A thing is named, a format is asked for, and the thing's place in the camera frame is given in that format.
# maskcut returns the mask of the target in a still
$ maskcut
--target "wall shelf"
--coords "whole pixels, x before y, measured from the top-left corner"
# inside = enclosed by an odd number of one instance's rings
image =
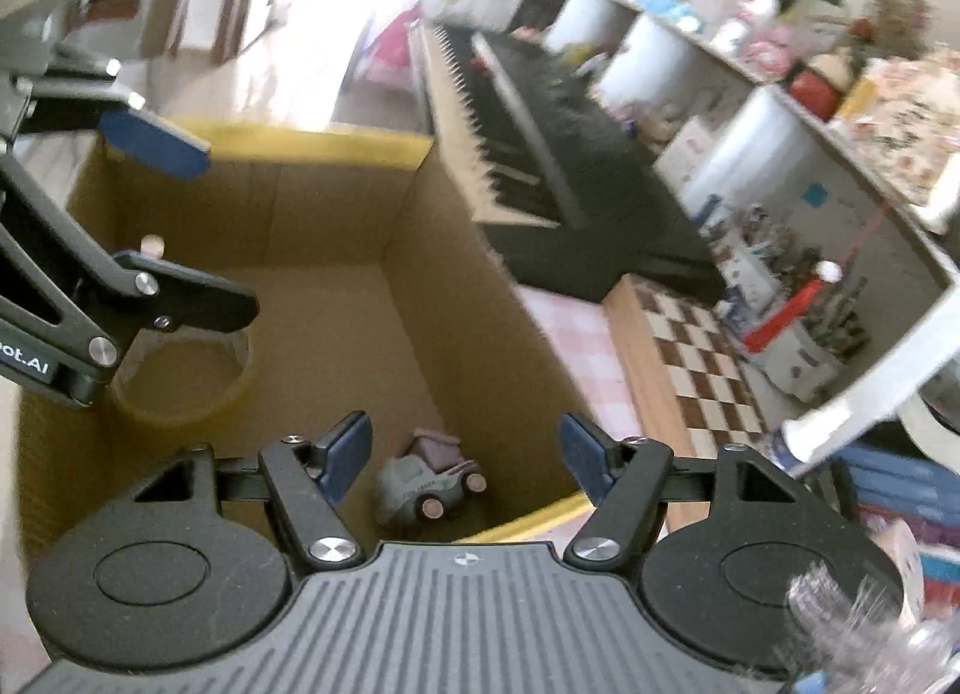
[[[803,243],[839,259],[884,210],[851,272],[868,279],[857,313],[872,344],[829,389],[821,411],[832,423],[805,418],[811,440],[850,441],[896,414],[960,351],[960,270],[843,137],[779,86],[668,19],[637,16],[595,91],[608,107],[673,105],[689,117],[701,112],[705,89],[722,95],[704,117],[719,130],[680,192],[690,216],[713,194],[732,207],[761,203]],[[813,186],[827,192],[826,203],[805,199]]]
[[[544,48],[560,54],[568,46],[589,45],[613,51],[639,14],[629,0],[568,0],[544,39]]]

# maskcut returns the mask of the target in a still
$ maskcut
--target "bottle cap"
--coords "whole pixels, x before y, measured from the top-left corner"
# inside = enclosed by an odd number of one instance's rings
[[[821,261],[817,264],[817,276],[824,282],[836,285],[843,279],[843,269],[832,261]]]

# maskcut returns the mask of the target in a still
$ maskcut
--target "red object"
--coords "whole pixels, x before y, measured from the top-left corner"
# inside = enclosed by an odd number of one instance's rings
[[[475,57],[470,60],[472,67],[476,68],[481,76],[490,76],[490,69],[487,67],[482,57]]]
[[[954,582],[923,579],[923,599],[928,605],[960,606],[960,585]]]
[[[779,312],[758,325],[743,337],[743,346],[748,353],[762,353],[767,346],[784,332],[791,323],[803,316],[813,306],[813,300],[824,286],[820,277],[814,277],[784,304]]]
[[[843,101],[843,93],[809,68],[790,83],[790,94],[797,103],[824,122],[834,115]]]
[[[362,78],[368,82],[395,88],[409,88],[411,79],[410,43],[407,26],[421,18],[421,4],[417,3],[387,25],[364,51],[366,62]]]

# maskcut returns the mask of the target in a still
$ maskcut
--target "pink tiled floor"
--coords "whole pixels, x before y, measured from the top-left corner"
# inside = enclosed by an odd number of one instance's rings
[[[597,425],[614,439],[640,436],[603,307],[524,286],[517,286],[517,296],[579,385]]]

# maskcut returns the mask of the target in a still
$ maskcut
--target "toy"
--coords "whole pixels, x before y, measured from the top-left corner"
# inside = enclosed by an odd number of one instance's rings
[[[477,462],[464,458],[456,436],[416,429],[404,455],[383,467],[376,486],[377,521],[413,526],[439,520],[469,494],[483,493],[487,479]]]

